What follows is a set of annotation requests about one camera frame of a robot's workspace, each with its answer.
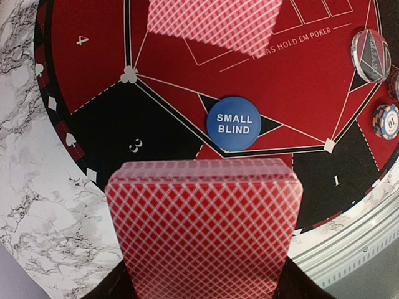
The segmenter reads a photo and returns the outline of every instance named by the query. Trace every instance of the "red playing card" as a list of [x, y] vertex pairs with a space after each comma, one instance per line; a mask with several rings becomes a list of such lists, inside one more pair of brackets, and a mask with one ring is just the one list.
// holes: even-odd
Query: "red playing card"
[[280, 159], [126, 163], [105, 192], [140, 299], [272, 297], [302, 198]]
[[151, 0], [147, 29], [261, 57], [281, 4], [282, 0]]

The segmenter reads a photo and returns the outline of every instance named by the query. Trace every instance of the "seat number 3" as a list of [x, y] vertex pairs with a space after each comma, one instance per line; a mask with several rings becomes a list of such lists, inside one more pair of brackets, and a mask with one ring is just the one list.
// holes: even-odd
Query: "seat number 3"
[[143, 142], [140, 139], [136, 139], [134, 145], [129, 145], [129, 150], [132, 153], [137, 153], [142, 146]]

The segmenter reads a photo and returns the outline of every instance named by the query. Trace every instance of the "blue poker chip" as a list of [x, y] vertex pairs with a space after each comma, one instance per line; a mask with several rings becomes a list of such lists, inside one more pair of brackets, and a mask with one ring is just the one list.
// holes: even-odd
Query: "blue poker chip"
[[209, 111], [206, 129], [212, 141], [225, 151], [244, 151], [255, 143], [262, 127], [261, 116], [250, 101], [227, 97]]
[[377, 136], [394, 139], [399, 132], [399, 110], [395, 105], [381, 105], [373, 115], [373, 128]]

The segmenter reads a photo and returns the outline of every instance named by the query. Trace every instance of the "poker table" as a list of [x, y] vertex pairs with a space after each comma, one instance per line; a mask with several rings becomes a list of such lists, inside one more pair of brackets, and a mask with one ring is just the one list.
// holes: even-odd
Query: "poker table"
[[[374, 29], [399, 65], [395, 1], [283, 1], [265, 56], [147, 31], [148, 1], [41, 0], [36, 73], [49, 118], [71, 158], [104, 190], [126, 161], [280, 158], [302, 181], [302, 233], [361, 201], [398, 158], [373, 113], [395, 103], [351, 59], [354, 35]], [[210, 109], [227, 96], [261, 115], [256, 142], [225, 151], [209, 137]]]

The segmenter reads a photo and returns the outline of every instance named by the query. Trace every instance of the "marble countertop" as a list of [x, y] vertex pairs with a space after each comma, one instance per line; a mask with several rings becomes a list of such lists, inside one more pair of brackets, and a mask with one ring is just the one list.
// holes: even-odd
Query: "marble countertop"
[[[108, 205], [76, 166], [34, 71], [37, 0], [0, 0], [0, 242], [52, 298], [81, 298], [122, 260]], [[290, 256], [338, 233], [399, 187], [399, 164], [351, 210], [294, 237]]]

